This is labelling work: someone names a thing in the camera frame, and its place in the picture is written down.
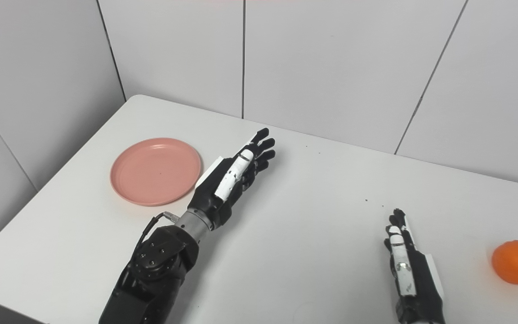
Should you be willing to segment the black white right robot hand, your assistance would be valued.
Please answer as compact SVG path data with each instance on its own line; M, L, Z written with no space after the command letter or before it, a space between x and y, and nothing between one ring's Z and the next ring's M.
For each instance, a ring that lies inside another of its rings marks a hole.
M415 245L404 211L394 209L384 245L397 291L395 312L401 324L444 324L443 289L433 257Z

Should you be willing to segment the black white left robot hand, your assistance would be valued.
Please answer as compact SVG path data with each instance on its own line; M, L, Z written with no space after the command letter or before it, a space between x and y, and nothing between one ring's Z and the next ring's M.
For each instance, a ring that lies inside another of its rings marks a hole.
M232 216L233 205L268 168L276 155L275 140L263 128L232 157L218 157L197 181L188 211L203 219L209 230L223 226Z

